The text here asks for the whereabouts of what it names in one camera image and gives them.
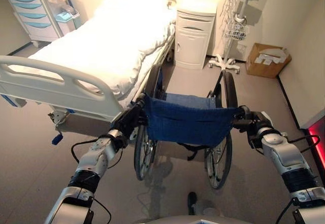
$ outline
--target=bedside cabinet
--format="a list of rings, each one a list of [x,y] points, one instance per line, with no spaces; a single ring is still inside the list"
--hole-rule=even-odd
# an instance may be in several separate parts
[[[216,15],[216,5],[209,7],[177,9],[174,54],[176,66],[197,70],[203,68]]]

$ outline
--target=cabinet door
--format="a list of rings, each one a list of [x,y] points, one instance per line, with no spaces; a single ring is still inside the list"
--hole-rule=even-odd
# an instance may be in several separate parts
[[[208,34],[194,33],[178,29],[176,32],[176,65],[200,69],[207,50]]]

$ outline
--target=white bedsheet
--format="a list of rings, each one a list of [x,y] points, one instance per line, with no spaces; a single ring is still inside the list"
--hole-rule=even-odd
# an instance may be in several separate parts
[[[168,9],[166,1],[104,0],[95,16],[78,30],[29,58],[96,76],[117,98],[125,97],[140,81],[138,74],[144,58],[163,46],[174,33],[176,11]],[[33,68],[15,67],[14,70],[55,77]]]
[[[173,34],[175,32],[175,26],[171,27],[172,34],[168,37],[168,42],[173,38]],[[136,95],[137,91],[139,90],[142,81],[147,76],[148,72],[155,64],[155,61],[162,50],[165,49],[164,47],[158,47],[152,54],[147,55],[146,58],[142,62],[142,66],[138,75],[138,79],[136,83],[131,87],[130,91],[126,93],[124,96],[118,99],[119,104],[124,108],[128,108],[131,101],[133,100],[134,96]]]

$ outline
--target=bed rail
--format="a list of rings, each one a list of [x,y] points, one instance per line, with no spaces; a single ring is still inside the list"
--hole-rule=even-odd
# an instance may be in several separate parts
[[[62,79],[16,72],[10,65],[49,71]],[[93,84],[100,93],[88,90],[80,81]],[[16,56],[0,55],[0,94],[97,114],[108,121],[123,111],[109,86],[102,80],[52,63]]]

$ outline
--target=hospital bed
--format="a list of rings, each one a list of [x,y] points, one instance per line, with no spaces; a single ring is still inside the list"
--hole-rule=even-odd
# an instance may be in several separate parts
[[[0,56],[0,94],[13,106],[49,104],[112,121],[143,91],[174,43],[175,0],[104,0],[78,30],[29,58]]]

